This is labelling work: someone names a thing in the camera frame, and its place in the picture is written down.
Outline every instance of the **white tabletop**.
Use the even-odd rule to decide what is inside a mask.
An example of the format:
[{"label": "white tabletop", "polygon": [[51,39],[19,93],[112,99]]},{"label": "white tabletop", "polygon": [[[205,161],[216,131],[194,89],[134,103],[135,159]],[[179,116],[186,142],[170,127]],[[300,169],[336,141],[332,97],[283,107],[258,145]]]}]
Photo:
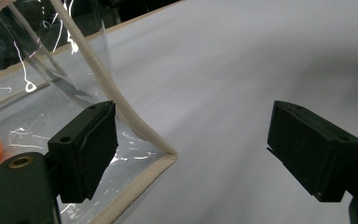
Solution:
[{"label": "white tabletop", "polygon": [[119,88],[179,160],[116,223],[349,223],[267,148],[274,100],[358,136],[358,1],[186,0],[109,33]]}]

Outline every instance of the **black mechanical part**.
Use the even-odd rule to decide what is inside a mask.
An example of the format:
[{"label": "black mechanical part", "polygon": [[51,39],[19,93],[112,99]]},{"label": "black mechanical part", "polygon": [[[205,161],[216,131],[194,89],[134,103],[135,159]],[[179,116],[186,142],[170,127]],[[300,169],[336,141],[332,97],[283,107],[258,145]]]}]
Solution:
[{"label": "black mechanical part", "polygon": [[0,223],[60,223],[63,203],[91,199],[117,150],[115,104],[82,111],[48,141],[48,153],[22,153],[0,165]]},{"label": "black mechanical part", "polygon": [[320,202],[352,196],[351,224],[358,224],[358,138],[308,109],[276,101],[268,150]]},{"label": "black mechanical part", "polygon": [[0,165],[0,223],[59,223],[45,159],[22,153]]},{"label": "black mechanical part", "polygon": [[60,165],[63,203],[83,203],[94,195],[116,154],[115,114],[112,102],[89,106],[48,141],[51,163]]}]

